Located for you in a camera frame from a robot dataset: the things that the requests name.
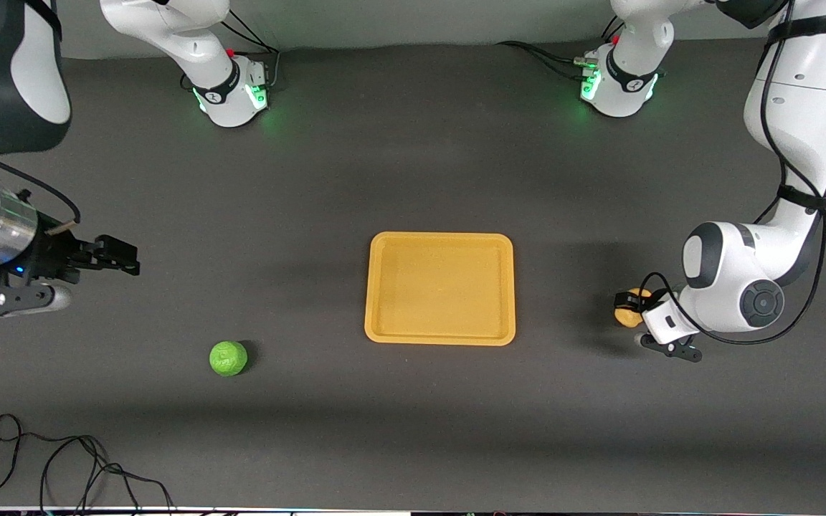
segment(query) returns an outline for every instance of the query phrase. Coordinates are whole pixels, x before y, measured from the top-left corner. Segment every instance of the plastic tray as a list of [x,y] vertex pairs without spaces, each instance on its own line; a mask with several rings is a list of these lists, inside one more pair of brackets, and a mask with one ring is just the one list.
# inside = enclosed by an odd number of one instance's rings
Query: plastic tray
[[493,233],[378,234],[371,241],[365,333],[376,343],[512,342],[512,242]]

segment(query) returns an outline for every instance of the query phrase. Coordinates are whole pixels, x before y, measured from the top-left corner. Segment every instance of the metal cylinder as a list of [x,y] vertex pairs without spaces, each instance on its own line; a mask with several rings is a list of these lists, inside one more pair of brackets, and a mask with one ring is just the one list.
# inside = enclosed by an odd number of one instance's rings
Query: metal cylinder
[[37,210],[0,187],[0,264],[21,254],[37,233]]

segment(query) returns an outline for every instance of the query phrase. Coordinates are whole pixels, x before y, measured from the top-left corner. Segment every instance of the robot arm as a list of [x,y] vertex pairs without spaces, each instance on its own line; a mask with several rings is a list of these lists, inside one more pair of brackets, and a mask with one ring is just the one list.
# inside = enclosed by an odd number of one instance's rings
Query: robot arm
[[744,114],[751,136],[784,166],[776,212],[764,224],[701,224],[684,245],[685,287],[637,300],[645,305],[649,330],[640,343],[666,355],[699,360],[685,338],[702,330],[744,333],[770,326],[783,311],[781,287],[803,272],[800,257],[819,223],[823,248],[826,0],[792,0],[784,18],[770,33]]
[[626,24],[619,45],[605,42],[586,52],[590,72],[581,98],[609,117],[629,117],[652,97],[656,72],[675,41],[670,16],[705,6],[706,0],[611,0],[614,13]]
[[226,128],[266,108],[262,63],[229,56],[207,27],[229,13],[229,0],[101,0],[114,29],[163,50],[193,82],[199,107]]
[[[52,149],[69,128],[55,7],[53,0],[0,0],[0,154]],[[32,285],[42,277],[78,283],[80,269],[138,274],[135,247],[106,235],[79,241],[69,224],[37,212],[29,196],[0,187],[0,317],[67,306],[66,288]],[[10,277],[19,285],[11,285]]]

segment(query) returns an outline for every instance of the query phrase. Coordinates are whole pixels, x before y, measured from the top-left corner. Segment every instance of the yellow object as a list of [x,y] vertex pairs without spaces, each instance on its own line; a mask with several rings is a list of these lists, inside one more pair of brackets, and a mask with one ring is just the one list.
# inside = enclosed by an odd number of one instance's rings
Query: yellow object
[[376,343],[511,343],[512,242],[493,233],[378,234],[368,264],[365,334]]
[[[639,288],[630,288],[628,290],[630,294],[636,294],[637,296],[640,293]],[[643,297],[652,296],[652,292],[648,290],[642,291]],[[614,308],[614,317],[617,319],[617,323],[626,326],[627,328],[636,328],[640,324],[642,324],[642,314],[636,313],[633,310],[627,310],[627,308]]]

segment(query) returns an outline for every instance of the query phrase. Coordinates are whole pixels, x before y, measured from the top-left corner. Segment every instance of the green ball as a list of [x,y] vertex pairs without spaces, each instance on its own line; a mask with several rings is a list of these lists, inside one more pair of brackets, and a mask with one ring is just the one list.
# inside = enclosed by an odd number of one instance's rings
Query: green ball
[[247,365],[247,350],[241,343],[223,340],[212,346],[209,352],[209,365],[220,376],[235,376]]

